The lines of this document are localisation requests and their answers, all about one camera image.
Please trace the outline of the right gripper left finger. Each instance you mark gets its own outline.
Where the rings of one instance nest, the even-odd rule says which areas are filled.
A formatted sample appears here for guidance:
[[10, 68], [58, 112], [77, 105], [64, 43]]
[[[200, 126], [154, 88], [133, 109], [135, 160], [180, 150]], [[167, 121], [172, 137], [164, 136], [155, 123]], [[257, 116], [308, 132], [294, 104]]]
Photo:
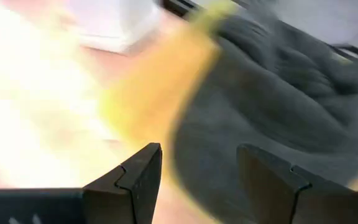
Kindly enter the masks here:
[[0, 189], [0, 224], [152, 224], [161, 173], [149, 143], [82, 188]]

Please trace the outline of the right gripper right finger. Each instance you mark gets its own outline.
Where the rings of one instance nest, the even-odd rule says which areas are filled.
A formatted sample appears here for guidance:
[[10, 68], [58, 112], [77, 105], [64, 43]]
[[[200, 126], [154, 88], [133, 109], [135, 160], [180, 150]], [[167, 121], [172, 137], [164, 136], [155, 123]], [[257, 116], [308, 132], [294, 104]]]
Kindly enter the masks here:
[[358, 191], [251, 144], [237, 163], [257, 224], [358, 224]]

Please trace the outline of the dark grey baseball cap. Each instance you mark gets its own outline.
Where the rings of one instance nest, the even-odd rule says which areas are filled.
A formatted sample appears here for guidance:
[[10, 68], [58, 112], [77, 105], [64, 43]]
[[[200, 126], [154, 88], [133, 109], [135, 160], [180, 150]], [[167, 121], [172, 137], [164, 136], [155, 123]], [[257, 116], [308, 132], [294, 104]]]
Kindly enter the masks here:
[[173, 142], [180, 183], [223, 224], [250, 224], [237, 146], [250, 143], [340, 184], [358, 175], [358, 52], [271, 13], [242, 11], [215, 36], [218, 61]]

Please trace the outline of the white hexagonal plant pot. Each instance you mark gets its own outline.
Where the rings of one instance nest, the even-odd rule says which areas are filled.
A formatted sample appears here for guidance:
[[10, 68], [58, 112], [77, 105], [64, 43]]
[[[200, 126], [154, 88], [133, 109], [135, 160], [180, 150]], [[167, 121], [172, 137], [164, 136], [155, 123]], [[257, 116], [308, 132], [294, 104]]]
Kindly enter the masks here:
[[67, 0], [80, 43], [123, 53], [159, 24], [160, 0]]

